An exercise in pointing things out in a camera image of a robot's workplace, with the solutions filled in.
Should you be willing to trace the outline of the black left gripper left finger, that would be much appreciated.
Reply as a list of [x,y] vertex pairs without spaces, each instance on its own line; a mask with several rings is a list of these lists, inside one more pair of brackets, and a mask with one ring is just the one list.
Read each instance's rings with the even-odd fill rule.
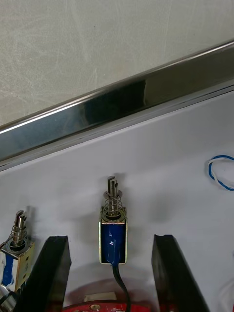
[[68,237],[49,237],[40,251],[14,311],[61,312],[70,267]]

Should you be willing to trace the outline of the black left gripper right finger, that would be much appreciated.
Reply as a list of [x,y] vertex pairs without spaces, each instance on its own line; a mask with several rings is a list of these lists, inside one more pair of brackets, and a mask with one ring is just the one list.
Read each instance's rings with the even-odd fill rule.
[[161,312],[209,311],[173,235],[154,235],[151,262]]

